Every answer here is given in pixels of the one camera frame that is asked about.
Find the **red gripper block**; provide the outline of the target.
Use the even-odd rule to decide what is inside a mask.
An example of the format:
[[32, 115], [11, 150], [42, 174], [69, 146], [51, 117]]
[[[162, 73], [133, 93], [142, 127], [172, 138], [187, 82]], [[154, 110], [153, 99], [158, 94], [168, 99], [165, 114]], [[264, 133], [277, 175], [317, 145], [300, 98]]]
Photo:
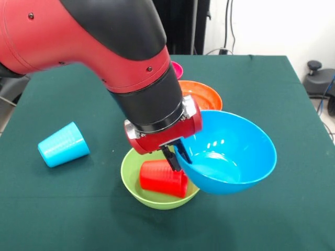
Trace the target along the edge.
[[183, 142], [178, 139], [192, 136], [203, 128], [199, 106], [191, 95], [183, 97], [182, 108], [183, 113], [181, 118], [172, 126], [158, 132], [140, 132], [129, 120], [124, 121], [125, 133], [130, 145], [142, 155], [161, 149], [165, 159], [174, 172], [180, 172], [181, 167], [175, 153], [170, 151], [167, 144], [175, 141], [174, 145], [177, 147], [181, 157], [187, 163], [192, 164]]

